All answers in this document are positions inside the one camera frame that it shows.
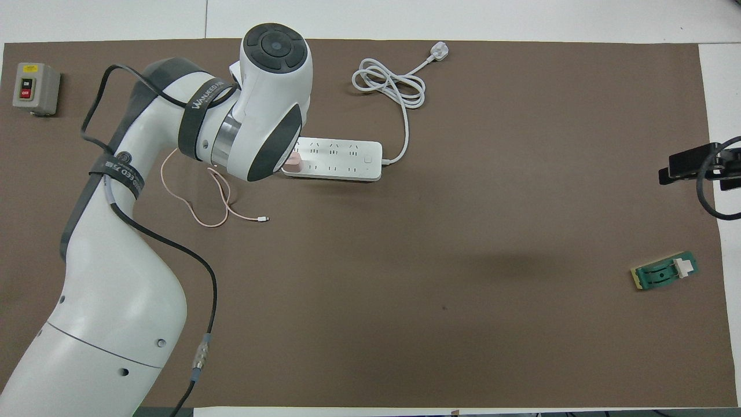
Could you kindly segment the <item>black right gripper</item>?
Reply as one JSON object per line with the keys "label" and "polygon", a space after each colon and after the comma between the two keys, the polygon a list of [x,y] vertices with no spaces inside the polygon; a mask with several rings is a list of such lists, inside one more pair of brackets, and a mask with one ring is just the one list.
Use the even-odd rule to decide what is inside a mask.
{"label": "black right gripper", "polygon": [[[659,169],[659,184],[669,185],[676,181],[696,178],[703,161],[719,147],[720,145],[701,145],[670,155],[667,167]],[[740,148],[720,151],[718,166],[722,192],[741,187]]]}

